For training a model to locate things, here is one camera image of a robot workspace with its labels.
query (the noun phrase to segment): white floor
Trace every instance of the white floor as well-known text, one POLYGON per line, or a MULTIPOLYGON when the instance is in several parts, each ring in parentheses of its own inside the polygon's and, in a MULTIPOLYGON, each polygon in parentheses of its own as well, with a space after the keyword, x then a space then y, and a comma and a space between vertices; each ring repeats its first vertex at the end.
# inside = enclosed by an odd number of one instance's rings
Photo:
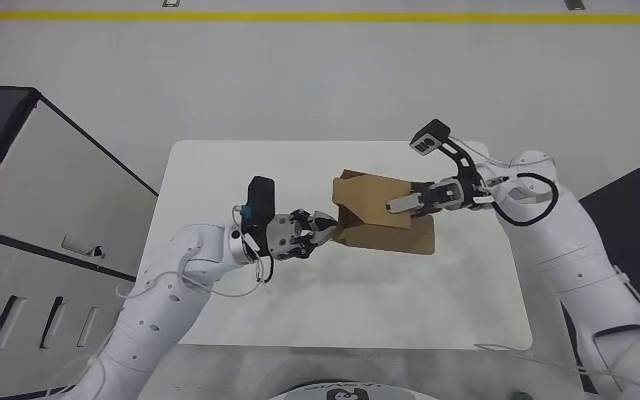
MULTIPOLYGON (((107 7, 87 3, 60 4, 107 7)), ((156 3, 134 8, 156 9, 156 3)), ((230 3, 212 4, 236 9, 230 3)), ((189 4, 211 10, 189 0, 182 9, 189 4)), ((260 7, 286 11, 292 4, 260 7)), ((354 4, 351 11, 365 11, 363 2, 354 4)), ((403 2, 397 11, 471 7, 429 4, 433 9, 403 2)), ((534 10, 523 1, 491 4, 481 11, 566 12, 561 0, 534 10)), ((23 7, 51 4, 0 5, 23 7)), ((366 11, 393 11, 382 0, 371 7, 366 11)), ((619 0, 599 9, 633 7, 619 0)), ((639 39, 638 26, 0 21, 0 85, 37 87, 156 189, 178 140, 402 140, 440 118, 454 135, 483 141, 502 159, 546 151, 556 158, 562 183, 582 197, 640 166, 639 39)), ((557 300, 537 277, 519 273, 534 352, 571 360, 557 300)), ((481 352, 400 355, 399 364, 390 350, 179 346, 142 398, 264 399, 304 380, 336 377, 442 399, 502 399, 513 389, 538 399, 581 398, 577 377, 520 360, 481 352)))

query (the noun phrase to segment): table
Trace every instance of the table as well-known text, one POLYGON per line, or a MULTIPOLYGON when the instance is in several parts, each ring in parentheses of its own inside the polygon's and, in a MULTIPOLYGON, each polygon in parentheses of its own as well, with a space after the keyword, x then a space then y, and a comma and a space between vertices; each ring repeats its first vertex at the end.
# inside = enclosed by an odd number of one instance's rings
MULTIPOLYGON (((480 143, 470 142, 486 151, 480 143)), ((353 169, 406 180, 455 174, 440 153, 406 142, 183 141, 172 149, 144 261, 181 227, 224 223, 254 175, 276 181, 278 212, 337 214, 332 178, 353 169)), ((531 345, 518 276, 494 213, 435 216, 436 253, 415 256, 328 243, 306 261, 276 264, 268 285, 241 299, 214 296, 181 344, 473 349, 531 345)), ((254 269, 216 285, 240 292, 254 269)))

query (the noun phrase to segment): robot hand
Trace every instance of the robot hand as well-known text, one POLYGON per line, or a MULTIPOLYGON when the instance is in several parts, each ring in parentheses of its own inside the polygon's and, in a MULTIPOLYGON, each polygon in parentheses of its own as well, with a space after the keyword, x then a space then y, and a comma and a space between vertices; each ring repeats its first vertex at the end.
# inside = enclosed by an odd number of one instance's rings
POLYGON ((338 223, 328 214, 313 215, 303 209, 291 214, 278 214, 267 225, 267 244, 276 260, 309 258, 311 252, 329 239, 338 223))
MULTIPOLYGON (((449 137, 451 129, 434 119, 411 140, 410 146, 426 156, 439 150, 452 159, 458 174, 435 182, 413 182, 412 193, 387 203, 391 213, 411 211, 413 217, 434 214, 442 209, 493 208, 505 222, 519 227, 530 226, 546 218, 556 206, 559 190, 555 184, 554 161, 539 151, 527 151, 507 164, 486 156, 486 163, 475 164, 469 153, 449 137), (516 220, 503 210, 512 201, 544 203, 542 210, 527 220, 516 220)), ((466 144, 462 146, 476 152, 466 144)))

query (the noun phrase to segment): brown cardboard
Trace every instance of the brown cardboard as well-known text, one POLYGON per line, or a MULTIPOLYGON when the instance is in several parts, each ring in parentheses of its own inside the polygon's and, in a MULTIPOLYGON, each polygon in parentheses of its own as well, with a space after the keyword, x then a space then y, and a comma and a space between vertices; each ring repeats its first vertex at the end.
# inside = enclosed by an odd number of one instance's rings
POLYGON ((349 247, 433 254, 433 217, 411 218, 409 212, 391 214, 387 202, 411 192, 411 183, 344 170, 333 180, 338 226, 333 240, 349 247))

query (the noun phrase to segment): black cable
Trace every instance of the black cable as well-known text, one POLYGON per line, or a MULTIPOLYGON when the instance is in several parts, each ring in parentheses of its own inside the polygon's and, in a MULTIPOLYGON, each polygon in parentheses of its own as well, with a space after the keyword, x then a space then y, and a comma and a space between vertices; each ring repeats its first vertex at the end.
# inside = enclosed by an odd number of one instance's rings
POLYGON ((502 208, 500 208, 500 206, 498 205, 498 203, 496 203, 495 201, 493 203, 491 203, 491 206, 493 206, 493 209, 496 211, 496 213, 502 217, 502 219, 504 219, 505 221, 507 221, 508 223, 510 223, 511 225, 515 225, 515 226, 530 226, 535 224, 536 222, 540 222, 542 221, 544 218, 547 217, 547 215, 549 215, 551 213, 551 211, 555 208, 556 204, 558 203, 558 198, 560 197, 560 193, 558 192, 558 187, 556 186, 555 182, 552 181, 549 178, 546 178, 542 175, 538 175, 535 174, 533 172, 522 172, 516 175, 518 178, 532 178, 532 179, 536 179, 539 180, 540 182, 546 183, 547 185, 549 185, 549 187, 551 188, 551 202, 549 203, 549 206, 547 207, 546 210, 544 210, 542 212, 542 214, 538 215, 537 217, 530 219, 529 221, 516 221, 514 219, 512 219, 511 217, 509 217, 503 210, 502 208))
POLYGON ((262 283, 269 283, 269 281, 271 280, 271 278, 273 278, 273 271, 274 271, 274 261, 273 261, 273 257, 269 256, 269 261, 271 264, 271 268, 269 270, 269 277, 267 279, 265 279, 264 281, 262 281, 262 283))

